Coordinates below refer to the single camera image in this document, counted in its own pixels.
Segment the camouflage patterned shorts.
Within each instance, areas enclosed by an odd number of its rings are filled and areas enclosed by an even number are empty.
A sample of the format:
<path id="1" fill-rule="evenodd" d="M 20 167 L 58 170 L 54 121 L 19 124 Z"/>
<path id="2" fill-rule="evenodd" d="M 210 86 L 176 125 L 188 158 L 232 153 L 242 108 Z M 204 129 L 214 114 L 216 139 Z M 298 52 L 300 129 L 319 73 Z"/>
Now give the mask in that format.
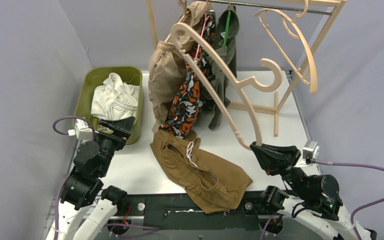
<path id="1" fill-rule="evenodd" d="M 215 11 L 213 9 L 206 11 L 200 20 L 203 24 L 203 33 L 201 37 L 206 40 L 210 45 L 213 44 L 213 37 L 215 36 Z M 212 75 L 212 66 L 208 63 L 209 56 L 198 43 L 192 45 L 192 49 L 187 52 L 192 57 L 196 64 L 206 77 Z M 185 77 L 181 82 L 178 91 L 175 92 L 174 98 L 171 101 L 171 106 L 168 111 L 165 121 L 159 126 L 159 130 L 168 132 L 178 138 L 184 138 L 190 131 L 194 123 L 197 121 L 199 111 L 203 106 L 201 100 L 203 89 L 197 74 L 193 68 L 185 63 L 184 69 Z"/>

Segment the brown shorts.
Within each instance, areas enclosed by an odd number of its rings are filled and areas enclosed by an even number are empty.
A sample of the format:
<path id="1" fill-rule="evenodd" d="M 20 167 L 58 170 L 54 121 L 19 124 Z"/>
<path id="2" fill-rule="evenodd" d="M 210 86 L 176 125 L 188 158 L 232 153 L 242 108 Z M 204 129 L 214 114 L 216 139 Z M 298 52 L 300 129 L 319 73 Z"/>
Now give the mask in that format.
<path id="1" fill-rule="evenodd" d="M 194 131 L 181 139 L 159 130 L 150 148 L 168 179 L 206 214 L 236 209 L 253 180 L 242 167 L 200 149 L 200 143 Z"/>

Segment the green hanger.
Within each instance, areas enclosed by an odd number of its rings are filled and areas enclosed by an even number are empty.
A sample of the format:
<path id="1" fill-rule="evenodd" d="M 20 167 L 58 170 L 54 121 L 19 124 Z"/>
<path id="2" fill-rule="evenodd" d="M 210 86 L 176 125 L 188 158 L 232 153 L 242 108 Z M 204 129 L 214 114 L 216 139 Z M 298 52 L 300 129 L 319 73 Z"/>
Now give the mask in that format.
<path id="1" fill-rule="evenodd" d="M 222 46 L 225 47 L 227 45 L 227 38 L 229 36 L 229 28 L 230 28 L 230 18 L 231 18 L 231 10 L 227 11 L 226 22 L 225 22 L 225 30 L 224 30 L 224 39 Z"/>

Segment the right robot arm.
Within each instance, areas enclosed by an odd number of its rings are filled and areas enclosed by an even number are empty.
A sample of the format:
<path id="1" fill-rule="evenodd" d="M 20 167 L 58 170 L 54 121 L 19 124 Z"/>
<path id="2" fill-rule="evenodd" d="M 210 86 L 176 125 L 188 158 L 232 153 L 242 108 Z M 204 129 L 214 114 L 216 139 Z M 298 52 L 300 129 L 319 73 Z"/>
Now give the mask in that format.
<path id="1" fill-rule="evenodd" d="M 377 232 L 362 227 L 343 204 L 339 183 L 330 175 L 307 175 L 297 166 L 300 159 L 316 162 L 320 147 L 308 140 L 303 150 L 296 146 L 250 145 L 260 167 L 269 176 L 280 176 L 298 196 L 269 185 L 261 194 L 261 207 L 269 214 L 290 216 L 324 240 L 375 240 Z"/>

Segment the olive green plastic basket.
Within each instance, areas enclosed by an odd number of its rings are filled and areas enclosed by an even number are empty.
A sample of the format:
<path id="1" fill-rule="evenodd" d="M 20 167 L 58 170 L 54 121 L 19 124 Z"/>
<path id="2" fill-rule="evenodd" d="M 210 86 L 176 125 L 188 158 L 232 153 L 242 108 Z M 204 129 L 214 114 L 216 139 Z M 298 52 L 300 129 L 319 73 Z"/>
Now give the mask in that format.
<path id="1" fill-rule="evenodd" d="M 123 82 L 127 84 L 140 87 L 138 110 L 135 116 L 136 121 L 134 123 L 131 136 L 126 142 L 128 145 L 131 145 L 140 138 L 142 132 L 142 115 L 144 103 L 144 93 L 142 86 L 143 74 L 142 71 L 137 67 L 128 65 L 101 66 L 89 71 L 85 76 L 74 115 L 89 120 L 97 131 L 104 131 L 106 133 L 111 132 L 109 128 L 98 124 L 98 120 L 100 120 L 99 118 L 91 115 L 91 104 L 95 88 L 102 85 L 103 81 L 107 79 L 110 73 L 118 74 Z"/>

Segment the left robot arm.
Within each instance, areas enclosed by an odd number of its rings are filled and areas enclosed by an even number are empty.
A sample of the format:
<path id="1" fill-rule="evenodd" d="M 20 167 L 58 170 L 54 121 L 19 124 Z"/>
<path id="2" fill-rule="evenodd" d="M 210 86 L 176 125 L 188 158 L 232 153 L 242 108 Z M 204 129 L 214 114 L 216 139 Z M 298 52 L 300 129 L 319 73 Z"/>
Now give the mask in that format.
<path id="1" fill-rule="evenodd" d="M 113 185 L 104 188 L 106 176 L 115 152 L 127 144 L 136 117 L 122 120 L 98 120 L 111 134 L 95 130 L 93 124 L 80 116 L 72 130 L 62 132 L 54 121 L 52 127 L 60 135 L 76 136 L 82 143 L 72 161 L 73 168 L 58 190 L 54 203 L 54 222 L 46 236 L 48 240 L 93 240 L 116 213 L 128 207 L 127 192 Z"/>

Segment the dark green shorts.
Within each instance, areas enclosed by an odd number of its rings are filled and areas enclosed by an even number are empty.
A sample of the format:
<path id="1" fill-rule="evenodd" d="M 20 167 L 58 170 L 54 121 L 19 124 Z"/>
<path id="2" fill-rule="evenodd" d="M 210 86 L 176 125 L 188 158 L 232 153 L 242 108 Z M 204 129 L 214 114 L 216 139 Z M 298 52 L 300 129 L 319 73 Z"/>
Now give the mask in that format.
<path id="1" fill-rule="evenodd" d="M 223 41 L 225 36 L 225 25 L 228 10 L 231 12 L 230 25 L 228 31 L 227 44 L 223 47 Z M 237 46 L 236 36 L 240 30 L 239 17 L 237 15 L 236 7 L 229 5 L 227 9 L 220 15 L 218 22 L 215 25 L 215 35 L 210 40 L 210 44 L 219 57 L 229 67 L 233 75 L 237 76 Z M 226 91 L 229 84 L 229 80 L 222 71 L 221 67 L 212 59 L 208 57 L 208 61 L 211 65 L 212 75 L 208 76 L 207 79 L 215 92 L 217 93 L 220 100 L 224 103 L 225 107 L 231 104 L 231 101 L 226 97 Z M 210 95 L 206 88 L 203 88 L 203 99 L 205 100 L 204 108 L 213 110 L 214 116 L 210 121 L 208 128 L 210 130 L 216 129 L 222 120 L 222 112 L 217 104 L 214 102 L 213 97 Z"/>

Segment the white shorts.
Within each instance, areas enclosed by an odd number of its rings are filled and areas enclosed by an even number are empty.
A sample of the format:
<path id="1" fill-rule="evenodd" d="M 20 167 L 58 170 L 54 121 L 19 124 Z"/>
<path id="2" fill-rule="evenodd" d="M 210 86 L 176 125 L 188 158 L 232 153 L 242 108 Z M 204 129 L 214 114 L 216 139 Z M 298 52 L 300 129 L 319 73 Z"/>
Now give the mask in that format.
<path id="1" fill-rule="evenodd" d="M 95 88 L 90 114 L 105 121 L 119 121 L 137 114 L 140 87 L 124 82 L 120 75 L 111 72 L 102 85 Z"/>

